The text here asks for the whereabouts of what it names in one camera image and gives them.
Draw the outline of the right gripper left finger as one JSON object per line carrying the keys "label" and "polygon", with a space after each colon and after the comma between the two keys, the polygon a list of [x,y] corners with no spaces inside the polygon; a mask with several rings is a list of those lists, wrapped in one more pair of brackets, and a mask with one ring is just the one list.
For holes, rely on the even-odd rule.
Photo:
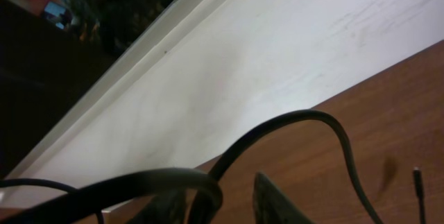
{"label": "right gripper left finger", "polygon": [[126,224],[183,224],[186,209],[186,192],[169,191],[156,195]]}

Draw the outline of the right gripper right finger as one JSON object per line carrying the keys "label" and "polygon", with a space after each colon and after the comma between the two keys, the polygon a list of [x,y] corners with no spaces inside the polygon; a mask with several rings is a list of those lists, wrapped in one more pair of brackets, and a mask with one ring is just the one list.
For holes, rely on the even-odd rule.
{"label": "right gripper right finger", "polygon": [[253,209],[256,224],[314,224],[265,174],[255,174]]}

